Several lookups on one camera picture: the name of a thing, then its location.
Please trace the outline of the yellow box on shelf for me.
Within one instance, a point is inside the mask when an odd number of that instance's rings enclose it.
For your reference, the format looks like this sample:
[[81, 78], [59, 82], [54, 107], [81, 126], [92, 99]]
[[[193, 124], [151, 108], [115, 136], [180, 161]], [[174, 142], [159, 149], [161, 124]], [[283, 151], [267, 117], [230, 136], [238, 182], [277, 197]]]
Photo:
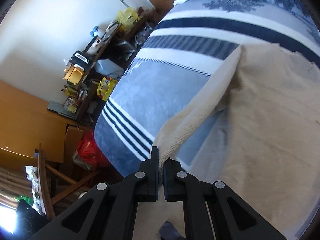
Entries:
[[70, 65], [68, 69], [65, 69], [64, 79], [68, 82], [77, 85], [84, 75], [84, 68], [80, 67], [78, 64]]

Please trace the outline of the blue striped bed blanket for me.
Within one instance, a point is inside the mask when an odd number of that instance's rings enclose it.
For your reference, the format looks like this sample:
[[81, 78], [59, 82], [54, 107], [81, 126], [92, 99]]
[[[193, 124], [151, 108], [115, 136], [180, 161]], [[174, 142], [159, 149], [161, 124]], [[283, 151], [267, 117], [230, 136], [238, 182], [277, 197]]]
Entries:
[[309, 15], [254, 0], [189, 0], [154, 31], [108, 98], [94, 130], [122, 175], [149, 157], [163, 124], [176, 115], [242, 44], [277, 43], [319, 63], [319, 30]]

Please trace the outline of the beige knit sweater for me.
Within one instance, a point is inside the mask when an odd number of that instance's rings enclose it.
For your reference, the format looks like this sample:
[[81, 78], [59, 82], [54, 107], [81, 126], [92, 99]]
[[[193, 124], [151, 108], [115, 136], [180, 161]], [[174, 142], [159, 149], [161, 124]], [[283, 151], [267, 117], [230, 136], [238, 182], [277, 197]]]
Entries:
[[157, 133], [159, 168], [188, 141], [191, 174], [301, 239], [319, 210], [319, 68], [278, 44], [236, 48]]

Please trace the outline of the white plastic container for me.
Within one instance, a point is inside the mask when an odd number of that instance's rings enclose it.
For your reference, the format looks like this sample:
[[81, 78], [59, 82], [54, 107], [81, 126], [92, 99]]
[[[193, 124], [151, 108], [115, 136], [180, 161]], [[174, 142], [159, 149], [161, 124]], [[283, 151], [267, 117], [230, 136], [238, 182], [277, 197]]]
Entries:
[[121, 78], [124, 74], [123, 68], [118, 66], [116, 63], [111, 61], [110, 59], [98, 60], [95, 63], [95, 71], [102, 76], [109, 76], [113, 79]]

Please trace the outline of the red plastic bag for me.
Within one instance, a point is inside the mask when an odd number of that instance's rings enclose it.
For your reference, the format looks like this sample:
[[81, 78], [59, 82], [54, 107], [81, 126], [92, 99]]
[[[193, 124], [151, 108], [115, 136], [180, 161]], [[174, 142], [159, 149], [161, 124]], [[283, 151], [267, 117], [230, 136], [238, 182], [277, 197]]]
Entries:
[[82, 136], [77, 145], [76, 151], [86, 167], [91, 171], [95, 171], [100, 167], [108, 167], [110, 165], [108, 159], [97, 146], [93, 131], [87, 132]]

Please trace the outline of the black and white appliance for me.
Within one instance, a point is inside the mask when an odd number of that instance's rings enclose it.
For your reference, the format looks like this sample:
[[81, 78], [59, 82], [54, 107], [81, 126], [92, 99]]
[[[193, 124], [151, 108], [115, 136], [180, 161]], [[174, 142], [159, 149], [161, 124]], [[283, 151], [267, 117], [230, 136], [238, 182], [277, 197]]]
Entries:
[[72, 65], [78, 65], [84, 70], [88, 70], [88, 68], [91, 66], [92, 61], [87, 55], [79, 50], [77, 50], [72, 57], [70, 58], [70, 63]]

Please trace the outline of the wooden chair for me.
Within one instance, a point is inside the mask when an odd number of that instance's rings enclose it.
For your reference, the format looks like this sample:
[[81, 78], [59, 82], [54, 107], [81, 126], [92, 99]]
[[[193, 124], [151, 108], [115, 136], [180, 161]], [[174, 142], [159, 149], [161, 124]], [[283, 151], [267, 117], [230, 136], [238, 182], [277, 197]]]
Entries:
[[[90, 172], [80, 181], [75, 181], [54, 168], [46, 161], [46, 156], [39, 144], [37, 157], [37, 178], [42, 212], [50, 219], [56, 217], [54, 205], [69, 197], [78, 190], [89, 191], [89, 185], [99, 174], [99, 171]], [[67, 185], [60, 193], [57, 193], [57, 182], [62, 180]]]

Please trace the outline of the dark cluttered side shelf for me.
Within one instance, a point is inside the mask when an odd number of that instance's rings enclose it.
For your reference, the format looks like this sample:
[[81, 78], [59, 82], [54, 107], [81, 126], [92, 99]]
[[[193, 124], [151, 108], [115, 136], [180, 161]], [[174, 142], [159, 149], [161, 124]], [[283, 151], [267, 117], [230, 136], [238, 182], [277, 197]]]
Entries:
[[47, 109], [74, 122], [93, 126], [107, 97], [159, 19], [156, 10], [126, 9], [105, 30], [94, 27], [86, 48], [65, 60], [66, 83], [61, 91], [67, 99], [63, 103], [50, 101]]

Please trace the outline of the yellow plastic bag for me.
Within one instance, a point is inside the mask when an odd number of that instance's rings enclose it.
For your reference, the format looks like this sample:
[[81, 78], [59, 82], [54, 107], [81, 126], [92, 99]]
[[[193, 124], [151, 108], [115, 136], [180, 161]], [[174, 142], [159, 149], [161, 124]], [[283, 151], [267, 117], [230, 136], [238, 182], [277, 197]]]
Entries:
[[122, 30], [127, 32], [133, 28], [140, 18], [135, 9], [128, 7], [124, 11], [118, 11], [116, 20], [121, 25]]

